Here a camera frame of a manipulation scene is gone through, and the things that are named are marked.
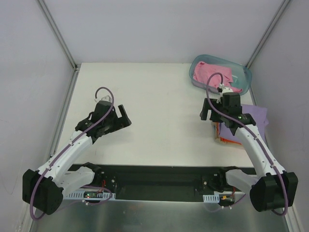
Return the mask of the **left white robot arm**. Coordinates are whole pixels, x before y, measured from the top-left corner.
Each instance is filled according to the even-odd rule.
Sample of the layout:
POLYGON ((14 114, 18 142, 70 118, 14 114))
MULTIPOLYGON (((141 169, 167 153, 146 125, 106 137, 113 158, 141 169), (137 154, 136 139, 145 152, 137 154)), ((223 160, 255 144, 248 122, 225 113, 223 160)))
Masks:
POLYGON ((93 112, 75 127, 67 145, 37 170, 28 169, 22 177, 22 200, 47 215, 53 214, 63 198, 89 185, 103 189, 107 180, 102 169, 87 162, 77 171, 67 173, 73 163, 100 137, 131 125, 123 105, 117 115, 113 103, 100 100, 93 112))

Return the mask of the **purple t shirt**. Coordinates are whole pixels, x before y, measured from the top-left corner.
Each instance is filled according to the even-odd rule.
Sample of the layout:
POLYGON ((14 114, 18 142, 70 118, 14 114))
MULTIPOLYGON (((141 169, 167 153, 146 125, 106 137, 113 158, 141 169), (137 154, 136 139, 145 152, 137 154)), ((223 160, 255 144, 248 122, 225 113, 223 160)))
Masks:
POLYGON ((242 112, 250 114, 258 127, 262 139, 265 141, 265 128, 269 124, 267 119, 267 109, 255 105, 241 104, 242 112))

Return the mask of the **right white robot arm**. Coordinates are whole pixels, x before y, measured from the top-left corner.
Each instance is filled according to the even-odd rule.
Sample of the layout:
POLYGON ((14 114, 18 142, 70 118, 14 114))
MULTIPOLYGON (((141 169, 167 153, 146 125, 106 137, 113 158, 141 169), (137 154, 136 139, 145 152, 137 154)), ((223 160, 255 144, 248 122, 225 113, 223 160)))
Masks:
POLYGON ((224 93, 219 99, 206 97, 200 113, 201 120, 210 115, 212 122, 224 123, 244 147, 256 172, 253 178, 239 169, 229 168, 217 178, 221 190, 236 187, 250 196, 258 212, 272 211, 285 216, 294 203, 298 177, 279 164, 262 139, 254 118, 242 111, 238 93, 224 93))

